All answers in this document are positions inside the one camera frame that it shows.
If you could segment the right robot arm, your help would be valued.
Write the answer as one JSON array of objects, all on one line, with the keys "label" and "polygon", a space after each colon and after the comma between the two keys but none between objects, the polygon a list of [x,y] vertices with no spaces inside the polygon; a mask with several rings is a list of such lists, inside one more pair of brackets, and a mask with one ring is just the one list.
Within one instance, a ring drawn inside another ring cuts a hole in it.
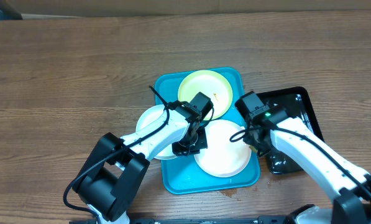
[{"label": "right robot arm", "polygon": [[306,205],[288,216],[291,223],[371,223],[371,174],[349,162],[311,132],[299,117],[278,123],[272,115],[247,118],[246,134],[294,160],[326,193],[332,208]]}]

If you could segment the black water tray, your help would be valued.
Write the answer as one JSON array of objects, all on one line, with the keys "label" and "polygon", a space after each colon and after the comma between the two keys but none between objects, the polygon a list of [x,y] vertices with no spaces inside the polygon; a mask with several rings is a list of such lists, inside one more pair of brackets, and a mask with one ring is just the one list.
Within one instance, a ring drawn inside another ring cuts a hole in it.
[{"label": "black water tray", "polygon": [[[324,140],[308,92],[301,86],[258,93],[261,101],[270,107],[284,106],[292,115],[301,118],[304,124],[320,140]],[[281,175],[303,171],[286,154],[272,149],[267,155],[267,166],[271,173]]]}]

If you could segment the green yellow sponge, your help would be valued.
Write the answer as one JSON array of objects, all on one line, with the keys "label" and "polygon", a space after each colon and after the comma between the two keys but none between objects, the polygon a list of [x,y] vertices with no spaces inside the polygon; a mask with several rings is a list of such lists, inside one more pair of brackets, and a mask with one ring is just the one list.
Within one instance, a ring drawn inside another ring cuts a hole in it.
[{"label": "green yellow sponge", "polygon": [[256,154],[259,153],[259,150],[258,150],[256,147],[250,145],[249,148],[250,148],[250,150],[251,150],[252,152],[254,152],[254,153],[256,153]]}]

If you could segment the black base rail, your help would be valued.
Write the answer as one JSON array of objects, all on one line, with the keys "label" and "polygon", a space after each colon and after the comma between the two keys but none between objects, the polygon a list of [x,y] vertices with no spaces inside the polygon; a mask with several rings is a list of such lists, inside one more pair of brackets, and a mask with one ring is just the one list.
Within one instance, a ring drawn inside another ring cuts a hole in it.
[{"label": "black base rail", "polygon": [[219,218],[219,219],[170,219],[154,220],[152,218],[130,219],[130,224],[289,224],[288,217],[281,215],[259,216],[258,218]]}]

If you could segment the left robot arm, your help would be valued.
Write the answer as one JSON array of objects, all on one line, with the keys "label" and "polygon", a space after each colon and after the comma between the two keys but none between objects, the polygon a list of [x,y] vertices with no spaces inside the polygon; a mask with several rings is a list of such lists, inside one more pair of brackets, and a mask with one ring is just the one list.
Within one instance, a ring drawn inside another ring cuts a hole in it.
[{"label": "left robot arm", "polygon": [[105,134],[67,189],[80,196],[95,223],[128,223],[126,210],[156,154],[170,146],[174,155],[189,156],[207,147],[201,125],[205,116],[197,110],[164,108],[158,120],[140,131],[121,138]]}]

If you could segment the yellow-green plate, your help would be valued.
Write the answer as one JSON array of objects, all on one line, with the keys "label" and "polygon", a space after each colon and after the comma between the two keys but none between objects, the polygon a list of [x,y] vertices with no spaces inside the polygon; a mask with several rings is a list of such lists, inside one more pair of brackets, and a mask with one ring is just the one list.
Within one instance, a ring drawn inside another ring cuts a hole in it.
[{"label": "yellow-green plate", "polygon": [[186,76],[178,89],[178,100],[190,102],[199,92],[213,102],[213,119],[223,116],[232,104],[232,87],[218,72],[198,70]]}]

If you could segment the teal plastic tray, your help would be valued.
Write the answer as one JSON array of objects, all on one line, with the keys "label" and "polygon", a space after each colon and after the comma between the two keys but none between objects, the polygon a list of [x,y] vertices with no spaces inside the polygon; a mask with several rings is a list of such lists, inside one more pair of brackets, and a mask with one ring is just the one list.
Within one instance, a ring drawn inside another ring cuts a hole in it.
[{"label": "teal plastic tray", "polygon": [[[220,73],[232,87],[233,101],[231,107],[220,118],[245,128],[245,121],[234,106],[234,102],[245,93],[240,73],[231,67],[210,68],[208,70]],[[154,88],[167,102],[175,101],[178,99],[177,94],[180,83],[192,72],[194,71],[162,75],[155,82]],[[251,156],[246,167],[232,177],[209,175],[197,165],[194,155],[161,160],[163,184],[169,192],[177,195],[248,187],[256,183],[260,177],[257,155],[250,149],[249,152],[251,152]]]}]

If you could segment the white plate with blue rim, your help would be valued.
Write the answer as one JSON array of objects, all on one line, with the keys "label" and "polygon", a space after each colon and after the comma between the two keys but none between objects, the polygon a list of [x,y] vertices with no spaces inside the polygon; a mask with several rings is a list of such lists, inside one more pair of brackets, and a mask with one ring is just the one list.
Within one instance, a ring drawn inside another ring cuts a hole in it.
[{"label": "white plate with blue rim", "polygon": [[[141,142],[142,149],[137,152],[145,154],[146,158],[151,161],[160,152],[168,148],[174,142],[178,142],[184,136],[189,128],[189,123],[185,117],[175,110],[169,111],[169,120],[167,124],[152,137]],[[143,131],[142,137],[159,128],[167,118],[167,111],[163,105],[153,106],[148,109],[139,119],[136,131]]]}]

